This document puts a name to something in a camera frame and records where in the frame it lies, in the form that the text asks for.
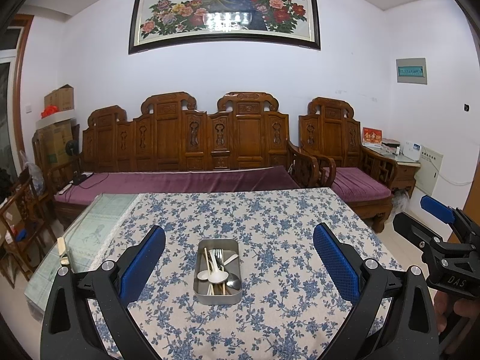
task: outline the framed painting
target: framed painting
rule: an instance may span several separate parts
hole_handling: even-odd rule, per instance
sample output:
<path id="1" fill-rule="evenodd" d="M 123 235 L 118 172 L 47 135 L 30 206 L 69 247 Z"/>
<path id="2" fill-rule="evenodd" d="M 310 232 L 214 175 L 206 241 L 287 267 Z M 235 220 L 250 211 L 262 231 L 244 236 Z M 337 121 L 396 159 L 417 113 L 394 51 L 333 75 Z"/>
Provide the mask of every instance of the framed painting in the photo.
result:
<path id="1" fill-rule="evenodd" d="M 135 0 L 129 54 L 172 44 L 261 41 L 320 49 L 316 0 Z"/>

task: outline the metal pivot bolt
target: metal pivot bolt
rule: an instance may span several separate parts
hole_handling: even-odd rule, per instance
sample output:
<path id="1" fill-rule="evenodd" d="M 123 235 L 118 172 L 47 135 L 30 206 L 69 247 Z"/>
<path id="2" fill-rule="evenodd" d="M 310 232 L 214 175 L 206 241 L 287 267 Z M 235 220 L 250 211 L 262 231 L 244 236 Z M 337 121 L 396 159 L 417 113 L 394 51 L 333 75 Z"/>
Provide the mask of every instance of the metal pivot bolt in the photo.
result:
<path id="1" fill-rule="evenodd" d="M 108 260 L 108 261 L 105 261 L 103 264 L 102 264 L 102 269 L 104 271 L 109 271 L 110 269 L 113 268 L 113 266 L 115 265 L 115 263 L 111 260 Z"/>
<path id="2" fill-rule="evenodd" d="M 422 270 L 421 270 L 419 267 L 417 267 L 416 265 L 411 266 L 411 267 L 410 267 L 410 270 L 411 270 L 412 273 L 413 273 L 414 275 L 416 275 L 416 276 L 419 276 L 419 275 L 422 274 Z"/>
<path id="3" fill-rule="evenodd" d="M 378 262 L 376 262 L 374 259 L 368 259 L 365 261 L 365 265 L 367 268 L 376 269 L 378 267 Z"/>
<path id="4" fill-rule="evenodd" d="M 58 269 L 57 273 L 60 276 L 65 276 L 68 273 L 68 268 L 66 266 L 63 266 L 63 267 Z"/>

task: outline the wooden sofa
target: wooden sofa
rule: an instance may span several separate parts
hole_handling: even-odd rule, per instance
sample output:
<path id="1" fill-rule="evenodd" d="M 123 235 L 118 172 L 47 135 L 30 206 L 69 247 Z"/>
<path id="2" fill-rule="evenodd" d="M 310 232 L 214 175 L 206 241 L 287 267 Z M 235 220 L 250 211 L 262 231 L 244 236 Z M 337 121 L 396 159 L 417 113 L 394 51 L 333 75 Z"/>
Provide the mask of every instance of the wooden sofa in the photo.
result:
<path id="1" fill-rule="evenodd" d="M 373 218 L 372 229 L 380 233 L 392 211 L 397 164 L 362 146 L 353 115 L 347 102 L 313 99 L 299 117 L 301 147 L 318 161 L 317 185 L 332 188 L 360 218 Z"/>
<path id="2" fill-rule="evenodd" d="M 197 111 L 195 98 L 175 92 L 146 99 L 142 114 L 132 121 L 117 105 L 93 111 L 83 131 L 81 154 L 48 171 L 51 195 L 67 185 L 75 167 L 111 174 L 282 166 L 289 170 L 294 188 L 317 186 L 318 163 L 289 141 L 288 115 L 278 112 L 272 95 L 231 92 L 217 102 L 217 109 L 213 115 Z M 55 201 L 56 215 L 65 226 L 86 207 L 72 202 L 69 192 Z"/>

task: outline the wooden side table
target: wooden side table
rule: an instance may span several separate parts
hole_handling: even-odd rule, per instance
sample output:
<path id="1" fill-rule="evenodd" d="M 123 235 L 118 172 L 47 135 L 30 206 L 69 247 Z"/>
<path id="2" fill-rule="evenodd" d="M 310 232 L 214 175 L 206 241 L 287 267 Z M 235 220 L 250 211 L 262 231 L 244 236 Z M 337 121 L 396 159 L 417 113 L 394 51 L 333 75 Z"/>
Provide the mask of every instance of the wooden side table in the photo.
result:
<path id="1" fill-rule="evenodd" d="M 420 169 L 420 162 L 411 160 L 404 155 L 391 154 L 381 149 L 375 149 L 371 147 L 366 149 L 372 150 L 376 154 L 390 160 L 394 160 L 396 162 L 397 171 L 393 178 L 392 184 L 390 185 L 390 189 L 393 193 L 399 190 L 406 190 L 406 192 L 409 194 L 409 197 L 411 198 L 415 183 L 417 182 L 414 176 L 415 173 L 417 173 L 417 171 Z"/>

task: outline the metal container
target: metal container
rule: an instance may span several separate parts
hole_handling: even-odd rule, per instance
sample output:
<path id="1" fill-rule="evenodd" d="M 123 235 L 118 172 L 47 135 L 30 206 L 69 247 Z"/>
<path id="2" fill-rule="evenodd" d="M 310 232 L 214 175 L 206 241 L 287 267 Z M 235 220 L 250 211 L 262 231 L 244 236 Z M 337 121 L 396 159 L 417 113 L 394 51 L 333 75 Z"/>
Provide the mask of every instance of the metal container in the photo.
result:
<path id="1" fill-rule="evenodd" d="M 193 279 L 193 291 L 197 296 L 198 301 L 201 304 L 206 305 L 236 304 L 240 302 L 240 299 L 242 299 L 243 288 L 240 289 L 240 291 L 228 288 L 230 295 L 206 294 L 208 292 L 208 280 L 203 281 L 198 280 L 197 278 L 199 272 L 207 269 L 207 264 L 205 261 L 205 248 L 207 248 L 207 251 L 210 249 L 222 249 L 224 261 L 233 254 L 238 254 L 240 256 L 239 243 L 232 238 L 207 238 L 200 241 L 198 244 L 197 262 L 195 263 Z M 226 266 L 226 268 L 229 272 L 236 274 L 240 278 L 240 281 L 242 281 L 242 276 L 240 274 L 240 257 L 232 261 Z"/>

